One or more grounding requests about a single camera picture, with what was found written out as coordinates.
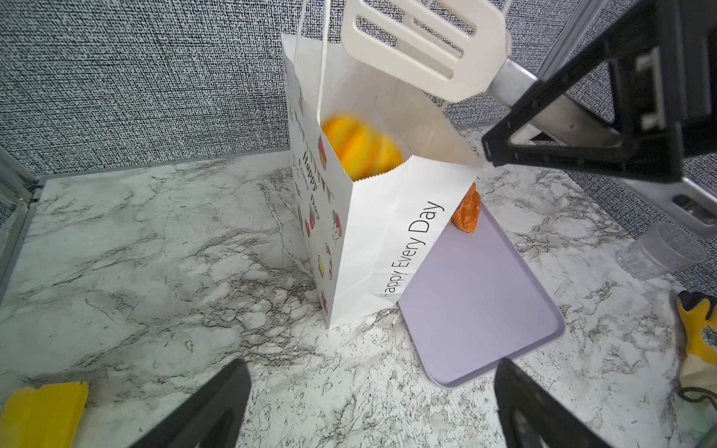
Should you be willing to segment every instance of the marble surface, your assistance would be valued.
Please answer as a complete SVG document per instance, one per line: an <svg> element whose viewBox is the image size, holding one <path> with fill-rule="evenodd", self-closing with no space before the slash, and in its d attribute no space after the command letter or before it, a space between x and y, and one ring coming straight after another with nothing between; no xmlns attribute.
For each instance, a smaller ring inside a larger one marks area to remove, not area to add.
<svg viewBox="0 0 717 448"><path fill-rule="evenodd" d="M326 330L290 186L288 152L48 181L0 306L0 400L88 381L74 446L124 447L243 357L238 446L504 446L492 374L435 386L398 310ZM567 324L518 365L615 447L692 447L713 416L673 392L679 285L625 274L630 238L562 172L485 164L478 188Z"/></svg>

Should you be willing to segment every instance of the white marble pattern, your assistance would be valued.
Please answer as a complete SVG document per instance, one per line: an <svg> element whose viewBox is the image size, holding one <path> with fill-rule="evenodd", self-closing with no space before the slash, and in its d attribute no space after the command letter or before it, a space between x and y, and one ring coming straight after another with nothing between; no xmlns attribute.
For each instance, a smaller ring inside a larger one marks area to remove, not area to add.
<svg viewBox="0 0 717 448"><path fill-rule="evenodd" d="M124 447L243 357L238 446L504 446L492 374L432 384L398 310L326 330L290 185L288 152L48 181L0 306L0 400L89 381L75 447ZM478 186L566 318L518 365L616 448L692 447L713 416L673 393L679 285L621 271L629 237L564 173Z"/></svg>

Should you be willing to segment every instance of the tray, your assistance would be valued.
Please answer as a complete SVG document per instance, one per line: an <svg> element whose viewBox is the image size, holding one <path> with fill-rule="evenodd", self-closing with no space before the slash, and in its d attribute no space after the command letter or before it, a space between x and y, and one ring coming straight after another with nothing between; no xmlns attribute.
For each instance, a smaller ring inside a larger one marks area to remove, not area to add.
<svg viewBox="0 0 717 448"><path fill-rule="evenodd" d="M565 331L562 314L485 205L475 233L446 226L399 307L426 374L445 389Z"/></svg>

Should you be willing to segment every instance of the paper bag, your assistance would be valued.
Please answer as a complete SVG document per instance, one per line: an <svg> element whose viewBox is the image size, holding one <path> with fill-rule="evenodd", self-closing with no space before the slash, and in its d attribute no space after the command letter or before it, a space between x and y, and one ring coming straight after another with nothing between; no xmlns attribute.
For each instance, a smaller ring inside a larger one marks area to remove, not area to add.
<svg viewBox="0 0 717 448"><path fill-rule="evenodd" d="M329 44L282 36L297 215L329 328L394 305L478 171L468 143L426 95ZM390 135L405 162L352 181L320 128L351 114Z"/></svg>

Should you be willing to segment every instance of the plastic cup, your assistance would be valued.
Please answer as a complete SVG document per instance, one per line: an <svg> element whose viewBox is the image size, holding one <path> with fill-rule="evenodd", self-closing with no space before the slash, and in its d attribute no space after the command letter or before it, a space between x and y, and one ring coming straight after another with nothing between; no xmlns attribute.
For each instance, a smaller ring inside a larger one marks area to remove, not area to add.
<svg viewBox="0 0 717 448"><path fill-rule="evenodd" d="M697 239L674 224L660 222L617 254L617 264L639 280L649 280L705 261Z"/></svg>

